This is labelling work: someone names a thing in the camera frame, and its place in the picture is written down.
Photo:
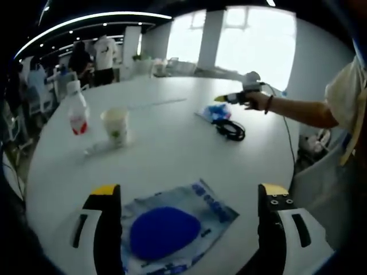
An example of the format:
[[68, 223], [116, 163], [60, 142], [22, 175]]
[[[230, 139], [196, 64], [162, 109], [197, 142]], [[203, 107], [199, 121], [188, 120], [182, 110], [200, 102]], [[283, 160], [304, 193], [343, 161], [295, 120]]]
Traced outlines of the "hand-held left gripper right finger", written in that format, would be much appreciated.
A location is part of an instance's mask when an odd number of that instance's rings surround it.
[[258, 186], [259, 249], [244, 274], [314, 274], [333, 255], [326, 230], [282, 186]]

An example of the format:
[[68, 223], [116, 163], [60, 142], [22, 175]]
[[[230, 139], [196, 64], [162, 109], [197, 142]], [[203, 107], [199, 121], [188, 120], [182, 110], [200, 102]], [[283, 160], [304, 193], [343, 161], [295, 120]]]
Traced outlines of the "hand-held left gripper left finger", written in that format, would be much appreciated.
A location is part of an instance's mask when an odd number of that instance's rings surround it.
[[123, 274], [120, 186], [93, 191], [54, 232], [51, 259], [64, 274]]

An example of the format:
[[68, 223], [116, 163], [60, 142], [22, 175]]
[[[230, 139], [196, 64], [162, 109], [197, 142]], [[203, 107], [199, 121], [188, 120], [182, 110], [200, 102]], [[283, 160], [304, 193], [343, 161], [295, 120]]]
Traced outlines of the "person's right hand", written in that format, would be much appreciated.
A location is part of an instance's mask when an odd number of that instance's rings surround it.
[[250, 92], [246, 94], [246, 98], [246, 110], [264, 111], [271, 96], [263, 92]]

